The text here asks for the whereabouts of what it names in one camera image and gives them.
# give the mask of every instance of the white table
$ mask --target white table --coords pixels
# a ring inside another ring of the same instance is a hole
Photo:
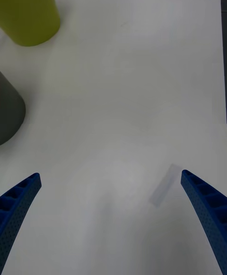
[[[56,1],[53,39],[0,43],[27,104],[0,192],[43,184],[2,274],[221,274],[180,174],[152,200],[173,167],[227,195],[220,0]]]

